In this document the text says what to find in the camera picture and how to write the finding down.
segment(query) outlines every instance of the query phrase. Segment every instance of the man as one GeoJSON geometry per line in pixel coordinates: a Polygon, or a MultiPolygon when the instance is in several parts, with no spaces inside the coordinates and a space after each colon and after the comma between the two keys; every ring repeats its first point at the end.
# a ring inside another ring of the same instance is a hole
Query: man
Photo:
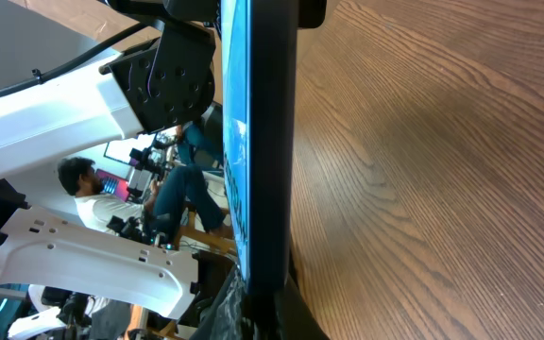
{"type": "Polygon", "coordinates": [[[113,216],[127,220],[140,217],[147,210],[155,216],[169,214],[166,221],[156,221],[157,229],[174,237],[184,212],[185,197],[196,206],[203,228],[210,234],[231,237],[231,227],[224,225],[224,214],[209,196],[205,178],[195,165],[174,168],[167,181],[160,185],[150,183],[151,196],[144,204],[124,202],[115,195],[101,194],[102,180],[95,175],[94,161],[81,157],[59,163],[58,178],[64,190],[75,197],[76,209],[86,227],[115,234],[107,228],[113,216]]]}

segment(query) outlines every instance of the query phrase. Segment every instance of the person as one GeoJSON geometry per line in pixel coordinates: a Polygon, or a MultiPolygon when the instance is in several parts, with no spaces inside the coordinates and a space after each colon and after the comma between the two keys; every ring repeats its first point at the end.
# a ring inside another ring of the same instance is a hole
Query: person
{"type": "Polygon", "coordinates": [[[224,164],[224,156],[212,141],[210,141],[199,127],[199,120],[176,126],[176,138],[178,139],[179,159],[185,164],[195,162],[195,153],[204,150],[210,154],[219,164],[224,164]]]}
{"type": "Polygon", "coordinates": [[[187,196],[195,205],[205,231],[215,236],[231,238],[230,226],[224,224],[224,214],[209,196],[205,178],[196,165],[174,168],[166,182],[150,183],[150,198],[144,204],[122,201],[111,194],[103,194],[102,180],[95,174],[94,161],[74,157],[60,161],[58,177],[64,190],[75,197],[76,209],[87,228],[115,234],[107,228],[113,216],[127,220],[141,217],[144,210],[155,216],[168,214],[169,218],[155,221],[156,229],[173,237],[184,212],[187,196]]]}

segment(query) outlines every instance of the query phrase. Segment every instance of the mounting hole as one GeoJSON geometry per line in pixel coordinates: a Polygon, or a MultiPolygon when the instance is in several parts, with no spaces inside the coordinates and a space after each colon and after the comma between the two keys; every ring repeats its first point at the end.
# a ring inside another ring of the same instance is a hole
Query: mounting hole
{"type": "Polygon", "coordinates": [[[140,65],[140,67],[142,67],[142,68],[148,68],[148,67],[150,67],[150,61],[142,58],[142,59],[140,59],[138,61],[138,65],[140,65]]]}
{"type": "Polygon", "coordinates": [[[158,80],[165,79],[165,72],[163,70],[155,71],[155,78],[158,80]]]}

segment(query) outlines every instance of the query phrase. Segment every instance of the electronic device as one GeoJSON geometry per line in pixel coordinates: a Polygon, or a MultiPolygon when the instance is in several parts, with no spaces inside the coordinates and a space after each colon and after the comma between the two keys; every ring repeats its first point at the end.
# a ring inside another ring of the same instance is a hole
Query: electronic device
{"type": "Polygon", "coordinates": [[[104,157],[124,164],[131,165],[129,152],[131,149],[143,150],[153,144],[157,134],[141,134],[134,138],[128,138],[122,141],[110,141],[106,144],[104,157]]]}
{"type": "Polygon", "coordinates": [[[95,170],[95,175],[102,179],[105,193],[115,195],[123,201],[128,200],[128,182],[125,179],[102,169],[95,170]]]}
{"type": "Polygon", "coordinates": [[[127,186],[127,191],[133,196],[133,199],[139,198],[142,196],[144,191],[148,189],[148,185],[150,184],[151,180],[152,173],[150,171],[131,168],[129,172],[129,185],[127,186]]]}

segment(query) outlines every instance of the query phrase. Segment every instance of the monitor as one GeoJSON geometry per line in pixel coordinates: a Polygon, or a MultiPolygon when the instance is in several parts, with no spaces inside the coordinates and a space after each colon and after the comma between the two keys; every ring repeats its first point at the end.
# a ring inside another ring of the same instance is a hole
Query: monitor
{"type": "Polygon", "coordinates": [[[298,1],[222,0],[225,182],[249,294],[284,287],[298,1]]]}
{"type": "Polygon", "coordinates": [[[104,185],[103,192],[115,195],[123,201],[129,198],[128,182],[124,178],[120,178],[102,169],[95,170],[95,175],[102,180],[104,185]]]}
{"type": "Polygon", "coordinates": [[[104,150],[104,157],[121,163],[134,165],[131,163],[131,157],[129,156],[131,149],[144,150],[152,145],[156,136],[157,134],[153,133],[150,135],[138,135],[123,141],[109,142],[106,145],[106,150],[104,150]]]}

